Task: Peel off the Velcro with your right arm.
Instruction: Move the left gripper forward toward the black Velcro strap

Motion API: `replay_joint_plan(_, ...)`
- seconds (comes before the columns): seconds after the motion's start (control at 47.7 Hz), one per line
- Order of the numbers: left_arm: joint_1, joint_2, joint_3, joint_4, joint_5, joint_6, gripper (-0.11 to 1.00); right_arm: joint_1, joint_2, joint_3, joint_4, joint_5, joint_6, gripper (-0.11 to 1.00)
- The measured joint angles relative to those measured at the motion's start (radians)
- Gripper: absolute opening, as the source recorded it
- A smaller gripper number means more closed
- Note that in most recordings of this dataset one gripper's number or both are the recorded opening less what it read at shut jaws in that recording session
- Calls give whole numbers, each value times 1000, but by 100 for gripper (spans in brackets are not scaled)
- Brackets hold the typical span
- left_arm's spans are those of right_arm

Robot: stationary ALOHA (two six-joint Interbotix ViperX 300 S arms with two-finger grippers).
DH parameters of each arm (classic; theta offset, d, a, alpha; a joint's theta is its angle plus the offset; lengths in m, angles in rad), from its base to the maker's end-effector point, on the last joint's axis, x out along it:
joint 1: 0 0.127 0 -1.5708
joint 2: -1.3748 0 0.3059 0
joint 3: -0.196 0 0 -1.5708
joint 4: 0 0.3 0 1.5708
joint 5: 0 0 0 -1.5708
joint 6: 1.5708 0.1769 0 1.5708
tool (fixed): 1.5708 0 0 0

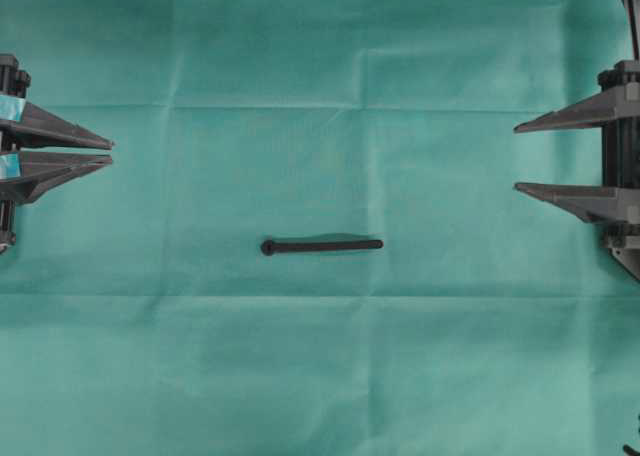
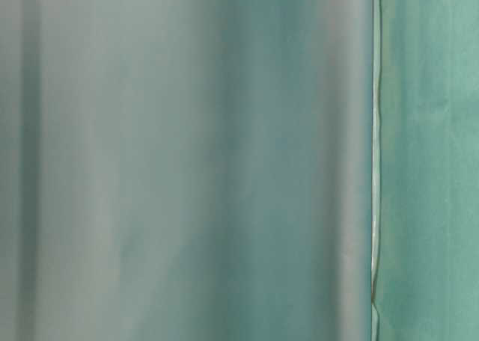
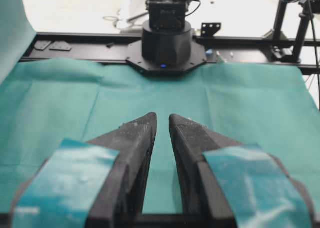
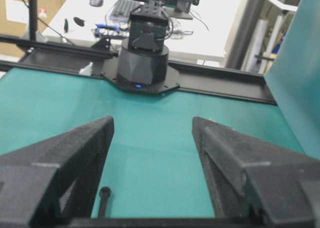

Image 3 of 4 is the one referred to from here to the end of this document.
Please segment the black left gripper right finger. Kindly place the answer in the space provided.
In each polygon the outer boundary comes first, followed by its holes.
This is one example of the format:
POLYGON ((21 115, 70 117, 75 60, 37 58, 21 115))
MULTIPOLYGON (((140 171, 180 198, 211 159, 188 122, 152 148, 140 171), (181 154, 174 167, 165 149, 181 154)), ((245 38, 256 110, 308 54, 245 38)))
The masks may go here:
POLYGON ((182 208, 213 228, 315 228, 306 186, 257 144, 177 114, 169 117, 182 208))

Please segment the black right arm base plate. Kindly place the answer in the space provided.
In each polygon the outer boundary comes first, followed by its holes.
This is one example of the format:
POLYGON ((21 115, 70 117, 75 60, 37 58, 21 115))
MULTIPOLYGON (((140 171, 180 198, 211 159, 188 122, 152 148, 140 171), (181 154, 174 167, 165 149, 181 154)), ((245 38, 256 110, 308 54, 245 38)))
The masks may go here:
POLYGON ((201 65, 207 63, 204 46, 192 42, 190 57, 178 64, 170 64, 166 61, 153 62, 143 57, 142 41, 136 41, 128 45, 126 63, 136 71, 146 76, 175 77, 187 74, 201 65))

